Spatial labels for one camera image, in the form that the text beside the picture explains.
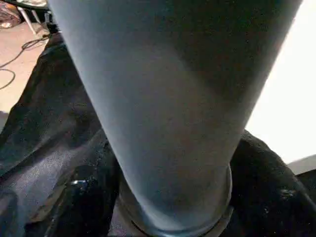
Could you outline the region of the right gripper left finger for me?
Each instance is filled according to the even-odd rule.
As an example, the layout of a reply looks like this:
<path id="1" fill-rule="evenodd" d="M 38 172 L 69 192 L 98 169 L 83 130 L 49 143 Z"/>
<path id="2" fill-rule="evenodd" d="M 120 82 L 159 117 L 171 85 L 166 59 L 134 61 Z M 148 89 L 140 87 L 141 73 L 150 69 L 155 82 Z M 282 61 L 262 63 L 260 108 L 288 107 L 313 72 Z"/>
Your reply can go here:
<path id="1" fill-rule="evenodd" d="M 120 168 L 110 148 L 64 173 L 27 222 L 29 237 L 105 237 L 119 192 Z"/>

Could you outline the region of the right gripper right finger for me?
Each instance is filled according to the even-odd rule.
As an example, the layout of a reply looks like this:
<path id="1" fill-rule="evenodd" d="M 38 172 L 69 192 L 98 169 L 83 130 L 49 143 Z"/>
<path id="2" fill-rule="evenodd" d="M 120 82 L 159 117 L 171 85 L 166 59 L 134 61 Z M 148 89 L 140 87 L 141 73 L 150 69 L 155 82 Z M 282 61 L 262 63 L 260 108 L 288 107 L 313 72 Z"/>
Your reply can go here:
<path id="1" fill-rule="evenodd" d="M 244 131 L 230 166 L 232 203 L 247 237 L 316 235 L 316 203 L 266 143 Z"/>

